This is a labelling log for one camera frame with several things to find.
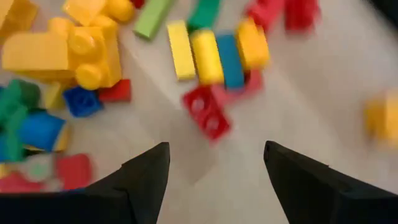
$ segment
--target blue brick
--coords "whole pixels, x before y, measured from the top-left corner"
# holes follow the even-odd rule
[[[216,41],[223,65],[226,88],[232,90],[243,88],[244,72],[235,36],[233,34],[217,35]]]
[[[65,91],[63,97],[70,113],[75,117],[87,117],[103,109],[95,92],[80,86]]]

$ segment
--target building block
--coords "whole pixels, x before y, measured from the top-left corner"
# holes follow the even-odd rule
[[[43,188],[42,183],[33,183],[25,180],[20,172],[12,172],[0,179],[1,193],[32,193],[40,192]]]
[[[95,92],[85,90],[78,86],[63,93],[69,111],[75,117],[86,117],[102,110],[103,105],[98,100]]]
[[[186,93],[182,101],[191,117],[210,140],[215,141],[230,130],[229,121],[217,105],[209,86],[199,86]]]
[[[0,45],[16,32],[29,30],[37,14],[37,6],[29,0],[0,1]]]
[[[188,20],[190,32],[211,29],[220,11],[220,0],[198,0],[197,6]]]
[[[153,39],[174,1],[149,0],[141,11],[134,26],[134,32],[146,39]]]
[[[224,82],[216,37],[211,30],[198,30],[192,37],[193,53],[202,85]]]
[[[245,84],[242,90],[229,91],[222,85],[212,85],[211,92],[220,108],[233,104],[236,101],[250,97],[264,88],[262,75],[259,70],[252,70],[245,74]]]
[[[63,190],[86,187],[93,179],[93,168],[87,154],[58,158],[55,167],[57,177],[63,183]]]
[[[246,15],[254,19],[264,32],[269,32],[276,19],[282,15],[286,0],[260,0],[250,3]]]
[[[216,41],[223,66],[225,87],[230,90],[243,88],[244,73],[235,36],[233,34],[217,35]]]
[[[170,46],[172,49],[175,73],[179,80],[195,78],[195,63],[193,62],[191,45],[185,21],[175,21],[167,25]]]
[[[129,79],[120,80],[111,88],[98,90],[98,99],[101,102],[131,101],[131,82]]]
[[[267,65],[270,55],[266,36],[251,18],[239,24],[236,39],[245,71],[261,70]]]
[[[317,0],[287,0],[285,7],[285,28],[305,32],[312,29],[320,14]]]
[[[100,27],[76,27],[69,36],[76,80],[87,90],[109,88],[122,77],[117,33]]]

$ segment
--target plastic block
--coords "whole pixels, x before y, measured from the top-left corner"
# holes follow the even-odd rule
[[[237,31],[239,54],[245,71],[263,69],[269,59],[267,39],[251,18],[243,20]]]
[[[308,31],[320,14],[317,0],[288,0],[285,7],[285,28],[291,31]]]
[[[85,90],[78,86],[63,93],[69,111],[75,117],[86,117],[102,110],[103,105],[98,100],[95,92]]]
[[[58,158],[55,167],[63,190],[86,187],[93,179],[91,161],[86,154]]]
[[[202,85],[223,83],[224,74],[216,37],[211,30],[198,30],[192,37],[193,53]]]
[[[32,193],[40,192],[42,183],[33,183],[25,180],[19,172],[12,172],[7,177],[0,179],[1,193]]]
[[[12,34],[29,30],[37,14],[37,6],[29,0],[0,1],[0,45]]]
[[[98,90],[98,99],[101,102],[131,101],[131,82],[129,79],[120,80],[111,88]]]
[[[229,121],[217,105],[209,86],[199,86],[182,98],[199,128],[214,141],[226,134],[230,129]]]
[[[265,0],[250,3],[246,9],[246,15],[254,19],[265,32],[269,32],[276,19],[281,16],[285,6],[285,0]]]
[[[117,33],[100,27],[76,27],[68,46],[76,67],[76,80],[87,90],[109,88],[122,77]]]
[[[197,6],[188,20],[190,32],[211,29],[220,11],[220,0],[198,0]]]
[[[218,52],[223,65],[225,87],[231,90],[244,86],[244,73],[236,40],[233,34],[216,36]]]
[[[46,112],[29,114],[22,122],[18,135],[23,144],[52,152],[65,120]]]
[[[191,45],[185,21],[175,21],[167,25],[172,49],[175,73],[179,80],[195,78]]]
[[[134,26],[134,32],[146,39],[153,39],[160,23],[166,17],[175,0],[150,0],[146,3]]]
[[[211,92],[220,108],[235,103],[236,101],[250,97],[264,88],[262,75],[259,70],[253,70],[245,74],[244,88],[239,91],[229,91],[222,85],[212,85]]]

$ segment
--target green block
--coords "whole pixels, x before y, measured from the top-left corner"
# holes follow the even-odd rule
[[[175,0],[149,0],[141,11],[134,32],[151,40]]]
[[[198,0],[197,7],[189,18],[189,33],[208,28],[211,29],[220,11],[220,0]]]

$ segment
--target white floor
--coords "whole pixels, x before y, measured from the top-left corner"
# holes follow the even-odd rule
[[[41,6],[35,30],[61,15],[62,0]],[[217,31],[231,30],[248,0],[225,0]],[[197,82],[177,83],[165,26],[153,42],[121,31],[131,104],[106,105],[90,118],[60,116],[75,127],[70,153],[88,152],[100,179],[161,141],[170,142],[169,184],[159,223],[287,223],[262,160],[275,140],[332,168],[398,193],[398,155],[369,141],[362,105],[398,85],[394,30],[362,0],[320,0],[315,34],[289,37],[282,20],[268,35],[266,89],[228,108],[232,132],[215,145],[197,130],[180,97]],[[193,0],[176,0],[167,20],[188,17]],[[1,82],[10,75],[2,72]]]

